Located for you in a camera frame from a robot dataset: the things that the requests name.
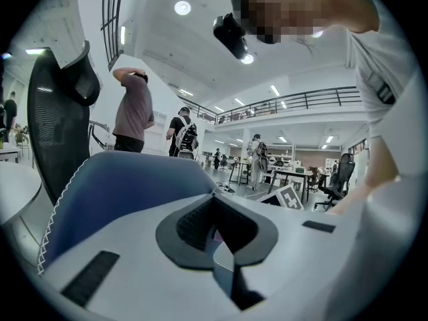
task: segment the round ceiling light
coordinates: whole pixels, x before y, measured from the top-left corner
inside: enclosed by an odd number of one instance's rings
[[[192,10],[190,3],[188,3],[187,1],[179,1],[178,3],[175,4],[174,9],[179,15],[189,14],[190,11]]]
[[[241,60],[242,63],[244,64],[251,64],[254,62],[254,57],[252,55],[245,55],[244,59]]]
[[[318,31],[318,32],[315,32],[313,35],[312,35],[312,37],[313,38],[319,38],[319,37],[321,37],[322,36],[322,33],[323,33],[324,31]]]

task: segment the man in mauve t-shirt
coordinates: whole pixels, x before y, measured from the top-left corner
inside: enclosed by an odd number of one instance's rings
[[[141,152],[144,146],[144,130],[154,125],[152,96],[148,89],[148,77],[143,69],[120,68],[113,76],[126,93],[116,115],[114,150]]]

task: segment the ceiling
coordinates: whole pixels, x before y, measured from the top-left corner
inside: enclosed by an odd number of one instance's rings
[[[13,38],[5,69],[27,84],[37,56],[25,49],[50,47],[64,67],[80,55],[83,40],[77,0],[41,0]]]
[[[313,122],[305,124],[289,124],[285,126],[267,126],[252,128],[251,135],[258,133],[266,144],[295,144],[297,146],[315,146],[321,148],[326,144],[329,136],[333,140],[328,146],[342,146],[346,144],[361,128],[366,127],[365,122]],[[287,143],[278,137],[283,136]],[[236,139],[242,139],[243,130],[213,133],[215,140],[225,144],[236,144]]]
[[[185,0],[192,7],[185,16],[175,13],[177,1],[148,0],[150,29],[144,37],[136,34],[135,56],[166,83],[192,92],[187,98],[203,106],[279,76],[345,64],[346,33],[338,27],[318,39],[309,37],[312,54],[294,41],[266,45],[247,36],[255,61],[242,64],[213,36],[213,21],[231,12],[230,0]]]

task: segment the black velcro strip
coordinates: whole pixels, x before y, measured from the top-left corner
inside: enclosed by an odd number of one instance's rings
[[[326,223],[319,223],[315,221],[305,221],[303,226],[327,233],[333,233],[334,229],[336,228],[336,226],[327,225]]]
[[[77,305],[85,307],[119,257],[116,253],[101,251],[77,274],[61,294]]]

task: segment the mauve t-shirt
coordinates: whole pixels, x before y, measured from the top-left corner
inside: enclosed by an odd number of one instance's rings
[[[144,130],[154,120],[152,95],[143,78],[127,75],[122,86],[126,93],[119,105],[113,134],[144,142]]]

